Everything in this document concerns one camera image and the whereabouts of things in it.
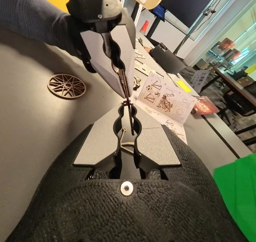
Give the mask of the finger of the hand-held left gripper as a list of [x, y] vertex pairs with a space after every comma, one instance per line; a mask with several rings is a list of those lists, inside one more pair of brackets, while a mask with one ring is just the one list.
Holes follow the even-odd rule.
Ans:
[[119, 61], [111, 65], [111, 88], [121, 97], [131, 97], [134, 84], [135, 49], [125, 25], [118, 25], [110, 32], [111, 42], [117, 47]]
[[113, 59], [108, 57], [103, 49], [103, 46], [105, 46], [107, 51], [110, 50], [110, 45], [108, 45], [111, 42], [110, 33], [99, 34], [89, 30], [81, 32], [81, 37], [90, 54], [92, 67], [111, 87], [110, 78]]

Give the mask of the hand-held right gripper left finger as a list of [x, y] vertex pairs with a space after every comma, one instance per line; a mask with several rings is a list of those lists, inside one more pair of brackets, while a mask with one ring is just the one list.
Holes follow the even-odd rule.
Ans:
[[101, 169], [109, 178], [120, 178], [122, 160], [118, 133], [122, 129], [123, 115], [124, 103], [120, 103], [94, 122], [74, 165]]

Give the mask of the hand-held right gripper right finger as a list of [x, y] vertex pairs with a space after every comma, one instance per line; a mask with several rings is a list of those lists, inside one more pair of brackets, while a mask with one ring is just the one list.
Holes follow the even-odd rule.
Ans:
[[141, 178], [162, 168], [180, 167], [178, 156], [161, 123], [136, 104], [131, 104], [134, 139], [134, 163]]

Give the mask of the wooden fork frame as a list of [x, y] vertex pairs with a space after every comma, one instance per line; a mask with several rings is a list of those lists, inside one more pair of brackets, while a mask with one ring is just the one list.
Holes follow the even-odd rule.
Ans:
[[[127, 89], [127, 81], [125, 78], [125, 72], [123, 69], [120, 69], [118, 67], [114, 68], [115, 72], [117, 73], [117, 75], [119, 76], [120, 79], [120, 84], [122, 87], [122, 90], [124, 92], [124, 96], [125, 96], [125, 100], [123, 102], [123, 105], [127, 107], [128, 109], [128, 116], [129, 116], [129, 122], [130, 122], [130, 130], [131, 130], [131, 134], [132, 136], [134, 136], [134, 129], [133, 129], [133, 119], [132, 119], [132, 113], [131, 113], [131, 103], [129, 100], [129, 94], [128, 94], [128, 89]], [[134, 153], [134, 142], [123, 142], [123, 138], [125, 135], [125, 132], [127, 131], [127, 128], [123, 127], [122, 128], [122, 135], [120, 138], [120, 147], [122, 150], [126, 151], [129, 154], [133, 154]]]

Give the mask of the wooden spoked wheel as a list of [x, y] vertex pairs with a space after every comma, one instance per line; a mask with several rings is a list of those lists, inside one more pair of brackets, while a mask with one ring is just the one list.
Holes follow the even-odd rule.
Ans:
[[55, 96], [73, 100], [83, 96], [86, 86], [79, 78], [69, 74], [55, 74], [49, 78], [48, 90]]

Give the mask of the person's left forearm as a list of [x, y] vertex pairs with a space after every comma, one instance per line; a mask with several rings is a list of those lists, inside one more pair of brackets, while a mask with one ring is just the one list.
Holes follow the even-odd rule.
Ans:
[[68, 30], [72, 18], [48, 0], [0, 0], [0, 24], [79, 57]]

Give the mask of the red cup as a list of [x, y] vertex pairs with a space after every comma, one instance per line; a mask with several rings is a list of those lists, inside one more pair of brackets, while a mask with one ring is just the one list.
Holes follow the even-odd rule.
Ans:
[[142, 26], [141, 29], [140, 29], [140, 33], [142, 33], [143, 35], [145, 35], [146, 30], [147, 30], [147, 28], [148, 28], [148, 25], [149, 25], [149, 21], [146, 20], [145, 23], [143, 24], [143, 26]]

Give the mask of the black box on table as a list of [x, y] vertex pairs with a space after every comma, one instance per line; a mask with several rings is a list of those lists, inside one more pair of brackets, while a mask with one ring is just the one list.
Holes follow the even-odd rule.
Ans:
[[178, 74], [186, 66], [163, 44], [160, 43], [150, 51], [151, 57], [168, 74]]

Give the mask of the white instruction booklet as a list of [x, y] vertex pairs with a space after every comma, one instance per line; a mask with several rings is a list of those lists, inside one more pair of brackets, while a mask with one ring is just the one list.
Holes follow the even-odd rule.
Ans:
[[167, 126], [186, 144], [184, 123], [195, 103], [195, 97], [153, 72], [148, 74], [136, 100], [137, 106]]

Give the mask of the small blue screen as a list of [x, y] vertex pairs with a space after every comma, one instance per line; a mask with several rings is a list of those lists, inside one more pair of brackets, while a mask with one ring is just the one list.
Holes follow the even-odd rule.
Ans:
[[166, 9], [160, 4], [152, 9], [152, 13], [154, 14], [154, 16], [158, 17], [162, 21], [165, 20], [165, 12], [166, 12]]

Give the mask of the dark red kit box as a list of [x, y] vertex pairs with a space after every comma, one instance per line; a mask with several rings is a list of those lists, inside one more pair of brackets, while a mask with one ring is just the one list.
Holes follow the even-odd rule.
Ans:
[[207, 96], [193, 97], [196, 99], [196, 103], [190, 112], [192, 115], [210, 115], [220, 112], [219, 108]]

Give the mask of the yellow sticky note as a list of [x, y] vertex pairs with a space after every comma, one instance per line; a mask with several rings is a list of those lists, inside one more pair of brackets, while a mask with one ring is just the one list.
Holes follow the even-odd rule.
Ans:
[[184, 83], [183, 80], [176, 81], [176, 83], [186, 92], [189, 93], [192, 90]]

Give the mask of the white printed leaflet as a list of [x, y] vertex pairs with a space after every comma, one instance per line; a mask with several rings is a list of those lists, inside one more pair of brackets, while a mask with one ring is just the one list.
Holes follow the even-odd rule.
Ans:
[[198, 70], [194, 73], [193, 77], [191, 78], [189, 84], [194, 89], [196, 93], [200, 93], [206, 79], [209, 75], [209, 70]]

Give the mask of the large dark screen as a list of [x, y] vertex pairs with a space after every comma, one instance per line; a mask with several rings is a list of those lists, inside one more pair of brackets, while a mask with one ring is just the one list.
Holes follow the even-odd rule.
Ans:
[[161, 6], [190, 28], [211, 0], [162, 0]]

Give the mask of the green box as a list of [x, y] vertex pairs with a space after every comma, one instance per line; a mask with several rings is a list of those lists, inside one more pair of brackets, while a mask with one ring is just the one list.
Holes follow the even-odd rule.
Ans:
[[214, 169], [213, 178], [232, 218], [256, 241], [256, 153]]

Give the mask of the brown table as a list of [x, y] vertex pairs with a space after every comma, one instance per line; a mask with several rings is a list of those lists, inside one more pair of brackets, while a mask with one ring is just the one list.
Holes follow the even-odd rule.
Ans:
[[211, 65], [216, 74], [218, 74], [229, 90], [223, 95], [223, 103], [225, 108], [222, 108], [218, 115], [221, 119], [225, 117], [228, 120], [226, 111], [230, 110], [233, 113], [238, 113], [241, 116], [247, 117], [255, 114], [256, 111], [256, 89], [255, 82], [248, 86], [242, 87], [231, 76], [223, 74], [218, 68]]

